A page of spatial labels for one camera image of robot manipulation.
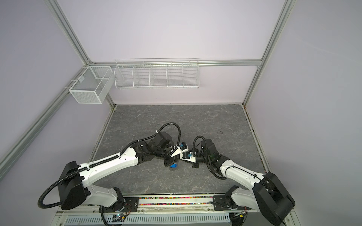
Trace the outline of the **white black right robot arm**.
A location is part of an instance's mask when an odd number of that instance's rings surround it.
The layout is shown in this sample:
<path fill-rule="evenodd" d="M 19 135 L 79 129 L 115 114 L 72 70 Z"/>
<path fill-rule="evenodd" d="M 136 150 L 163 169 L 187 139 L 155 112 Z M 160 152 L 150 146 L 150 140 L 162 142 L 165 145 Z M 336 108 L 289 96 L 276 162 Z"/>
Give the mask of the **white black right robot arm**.
<path fill-rule="evenodd" d="M 194 143 L 190 151 L 182 153 L 184 161 L 191 162 L 194 168 L 205 163 L 211 174 L 220 179 L 231 179 L 238 183 L 223 196 L 213 201 L 219 209 L 256 210 L 272 225 L 279 226 L 295 207 L 295 200 L 280 179 L 272 172 L 258 173 L 236 164 L 230 158 L 219 154 L 211 139 L 202 140 L 201 148 Z"/>

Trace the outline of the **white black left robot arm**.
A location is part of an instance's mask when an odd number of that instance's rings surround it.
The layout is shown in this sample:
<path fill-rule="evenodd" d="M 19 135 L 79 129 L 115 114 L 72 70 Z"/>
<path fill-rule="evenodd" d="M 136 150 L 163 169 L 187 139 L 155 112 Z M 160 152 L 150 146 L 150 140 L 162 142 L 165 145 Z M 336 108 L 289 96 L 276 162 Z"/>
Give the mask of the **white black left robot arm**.
<path fill-rule="evenodd" d="M 165 166 L 173 165 L 178 155 L 188 149 L 186 143 L 174 144 L 172 137 L 166 132 L 157 133 L 150 141 L 138 140 L 124 152 L 120 152 L 91 163 L 77 165 L 75 161 L 66 165 L 62 177 L 76 173 L 58 186 L 60 206 L 64 211 L 80 205 L 98 205 L 110 212 L 120 212 L 124 209 L 125 199 L 119 188 L 104 188 L 96 186 L 95 182 L 119 170 L 133 167 L 153 158 L 163 158 Z"/>

